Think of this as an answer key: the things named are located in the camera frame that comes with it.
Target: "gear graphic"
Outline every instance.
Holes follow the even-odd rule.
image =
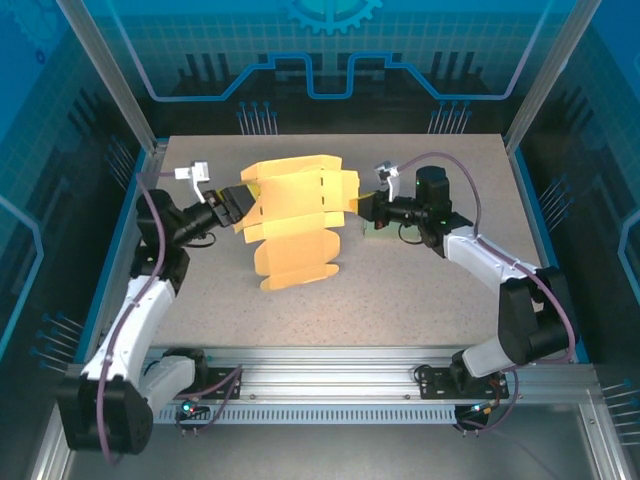
[[[0,0],[0,13],[8,11],[22,34],[38,49],[45,49],[58,30],[53,0]]]
[[[289,20],[298,20],[301,28],[333,35],[360,28],[360,21],[373,18],[373,9],[382,7],[382,0],[285,0],[283,6]]]

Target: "speckled tabletop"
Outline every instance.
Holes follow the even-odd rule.
[[[380,162],[402,164],[435,150],[458,157],[474,177],[483,205],[481,232],[537,264],[499,135],[171,137],[163,171],[207,160],[212,181],[203,188],[219,188],[237,183],[240,170],[257,161],[325,153],[358,170],[362,193],[380,188],[373,171]],[[475,204],[464,176],[446,160],[430,164],[446,167],[454,208],[473,220]],[[414,172],[403,173],[401,194],[412,194]],[[163,178],[158,187],[180,208],[194,203],[186,183]],[[337,275],[265,293],[259,288],[263,277],[253,269],[259,243],[247,245],[231,229],[217,229],[214,247],[189,251],[187,278],[154,345],[435,346],[495,335],[498,299],[460,266],[397,238],[365,239],[362,221],[351,214],[336,231],[342,240]]]

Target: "blue wall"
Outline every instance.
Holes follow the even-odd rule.
[[[294,86],[300,77],[307,77],[306,93],[312,98],[357,95],[369,84],[382,83],[388,70],[397,68],[392,62],[381,66],[377,60],[382,54],[393,56],[395,65],[412,77],[406,80],[407,96],[420,91],[436,99],[439,94],[479,101],[522,96],[573,4],[573,0],[88,3],[136,94],[143,99],[148,94],[158,102],[222,102],[239,87],[246,87],[245,95],[258,92],[267,80],[247,73],[267,63],[268,54],[281,58],[268,67],[276,71],[268,81],[276,87],[291,86],[278,90],[280,100],[286,100],[287,92],[299,93]],[[325,11],[325,5],[333,5],[333,12]],[[362,57],[363,52],[370,54],[370,60],[355,63],[354,70],[346,68],[350,56]],[[287,55],[291,60],[282,59]],[[305,55],[306,66],[300,60]],[[238,84],[239,77],[246,85]],[[349,90],[345,81],[354,77],[354,88]],[[194,83],[193,79],[210,85],[185,92],[184,84]],[[381,95],[390,98],[388,93]]]
[[[0,465],[26,478],[75,348],[43,316],[83,323],[138,146],[54,1],[0,0],[0,42],[0,405],[29,412],[3,414]]]
[[[640,99],[640,7],[637,2],[605,0],[593,19],[616,65]]]

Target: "glass panel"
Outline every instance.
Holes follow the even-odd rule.
[[[640,382],[638,15],[602,2],[521,145],[604,385]]]
[[[13,479],[30,474],[139,147],[55,2],[0,1],[0,43],[0,470]]]
[[[189,442],[173,426],[157,425],[143,455],[112,468],[99,453],[80,452],[68,478],[597,478],[571,406],[519,406],[490,438],[461,437],[439,425],[220,425]]]
[[[478,133],[506,131],[574,0],[87,5],[157,135]]]

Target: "enclosure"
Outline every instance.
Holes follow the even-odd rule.
[[[636,478],[639,18],[624,0],[0,0],[3,478]],[[420,420],[455,402],[422,400],[411,372],[494,335],[497,298],[348,216],[340,273],[282,292],[260,292],[256,245],[230,229],[189,253],[146,364],[175,345],[243,363],[223,424],[183,439],[158,417],[116,469],[69,451],[55,390],[122,304],[136,173],[182,208],[186,184],[159,173],[192,161],[221,188],[337,155],[367,192],[376,165],[426,151],[467,165],[483,234],[558,266],[576,310],[574,363],[523,369],[495,435]],[[473,217],[464,176],[433,163]]]

